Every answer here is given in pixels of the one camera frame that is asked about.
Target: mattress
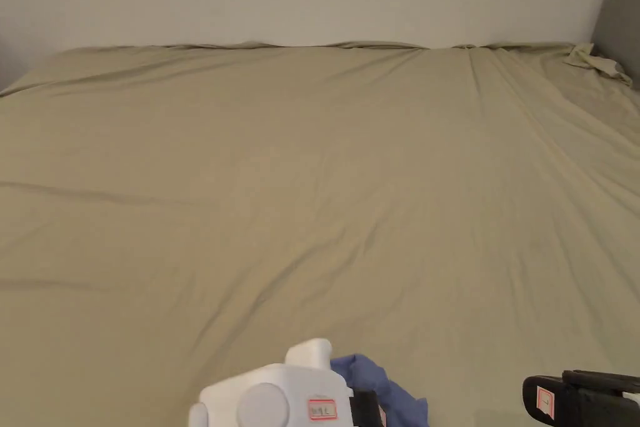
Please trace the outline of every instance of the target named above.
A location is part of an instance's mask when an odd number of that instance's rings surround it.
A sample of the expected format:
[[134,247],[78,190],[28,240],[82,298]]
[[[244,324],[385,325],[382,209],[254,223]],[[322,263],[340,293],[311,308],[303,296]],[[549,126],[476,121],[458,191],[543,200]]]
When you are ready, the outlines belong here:
[[175,427],[322,337],[432,427],[640,374],[640,98],[570,47],[109,48],[0,94],[0,424]]

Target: beige bed sheet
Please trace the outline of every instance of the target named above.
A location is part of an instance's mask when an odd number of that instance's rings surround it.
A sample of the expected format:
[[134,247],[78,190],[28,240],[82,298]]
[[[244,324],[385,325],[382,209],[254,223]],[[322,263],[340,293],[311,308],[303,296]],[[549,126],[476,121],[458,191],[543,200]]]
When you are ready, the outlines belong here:
[[53,57],[0,98],[0,425],[186,425],[313,337],[432,427],[640,374],[640,100],[569,50]]

